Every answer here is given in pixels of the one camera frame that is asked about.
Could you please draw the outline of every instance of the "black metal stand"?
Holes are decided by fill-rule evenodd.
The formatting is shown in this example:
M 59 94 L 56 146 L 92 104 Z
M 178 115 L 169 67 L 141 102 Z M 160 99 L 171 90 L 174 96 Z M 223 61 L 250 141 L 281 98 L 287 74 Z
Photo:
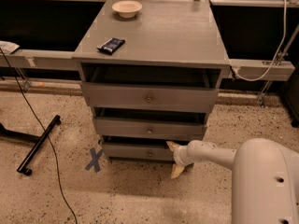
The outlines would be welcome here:
M 55 125 L 60 125 L 60 116 L 55 116 L 52 122 L 49 124 L 48 128 L 43 132 L 41 136 L 35 136 L 27 133 L 19 133 L 7 130 L 1 123 L 0 123 L 0 136 L 18 139 L 22 141 L 27 141 L 31 143 L 36 143 L 27 154 L 26 158 L 21 163 L 20 167 L 18 168 L 18 172 L 24 175 L 30 175 L 32 170 L 27 168 L 27 165 L 30 163 L 31 159 L 35 156 L 38 152 L 41 145 L 44 143 L 45 139 L 49 136 L 50 132 L 54 128 Z

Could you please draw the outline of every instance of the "cabinet top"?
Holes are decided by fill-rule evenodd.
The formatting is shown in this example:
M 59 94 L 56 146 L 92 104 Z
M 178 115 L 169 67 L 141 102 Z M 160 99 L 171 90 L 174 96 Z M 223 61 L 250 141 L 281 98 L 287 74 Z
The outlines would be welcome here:
M 132 19 L 112 10 L 119 1 L 106 1 L 73 58 L 99 63 L 229 65 L 208 1 L 138 0 L 142 10 Z M 97 51 L 111 37 L 126 42 L 111 56 Z

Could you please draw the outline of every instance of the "white cable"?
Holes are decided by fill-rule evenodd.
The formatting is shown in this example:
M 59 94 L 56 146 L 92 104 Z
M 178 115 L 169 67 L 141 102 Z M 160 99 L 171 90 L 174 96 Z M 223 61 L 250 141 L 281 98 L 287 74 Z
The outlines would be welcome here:
M 282 37 L 282 39 L 281 39 L 281 42 L 280 42 L 280 44 L 279 44 L 279 46 L 278 46 L 278 49 L 277 49 L 277 52 L 275 53 L 275 55 L 274 55 L 274 57 L 273 57 L 273 59 L 272 59 L 272 62 L 271 62 L 271 64 L 269 65 L 268 69 L 267 69 L 267 70 L 266 70 L 260 77 L 258 77 L 258 78 L 245 78 L 245 77 L 242 77 L 242 76 L 240 76 L 240 75 L 238 74 L 238 70 L 239 70 L 239 68 L 233 68 L 233 67 L 232 67 L 233 71 L 235 72 L 235 76 L 236 76 L 236 77 L 239 77 L 239 78 L 244 79 L 244 80 L 246 80 L 246 81 L 257 81 L 257 80 L 260 80 L 260 79 L 262 79 L 262 78 L 269 72 L 269 70 L 271 69 L 271 67 L 276 63 L 276 57 L 278 56 L 278 53 L 279 53 L 279 51 L 280 51 L 280 48 L 281 48 L 281 46 L 282 46 L 282 44 L 283 44 L 283 42 L 284 42 L 284 39 L 285 39 L 285 37 L 286 37 L 286 33 L 287 33 L 287 0 L 283 0 L 283 1 L 284 1 L 284 11 L 283 11 L 283 37 Z

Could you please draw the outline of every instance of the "gray cabinet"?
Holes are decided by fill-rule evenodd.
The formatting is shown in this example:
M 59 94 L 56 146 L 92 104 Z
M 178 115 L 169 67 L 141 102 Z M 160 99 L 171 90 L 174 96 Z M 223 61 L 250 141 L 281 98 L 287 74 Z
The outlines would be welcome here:
M 228 77 L 217 25 L 205 1 L 140 1 L 142 11 L 129 20 L 112 12 L 114 2 L 107 0 L 73 56 L 94 128 L 110 158 L 171 161 L 166 141 L 204 138 Z M 110 36 L 126 40 L 112 56 L 96 50 Z

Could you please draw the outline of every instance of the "drawer front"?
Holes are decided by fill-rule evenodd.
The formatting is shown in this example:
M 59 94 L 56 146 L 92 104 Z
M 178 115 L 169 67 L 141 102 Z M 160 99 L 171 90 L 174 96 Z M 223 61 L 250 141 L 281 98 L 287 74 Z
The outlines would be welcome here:
M 89 106 L 211 113 L 217 89 L 157 88 L 95 83 L 81 85 Z
M 202 140 L 206 133 L 206 125 L 203 124 L 107 118 L 93 119 L 93 123 L 100 135 L 191 141 Z
M 169 148 L 129 146 L 117 143 L 103 143 L 104 154 L 109 158 L 140 159 L 153 161 L 172 161 L 173 153 Z

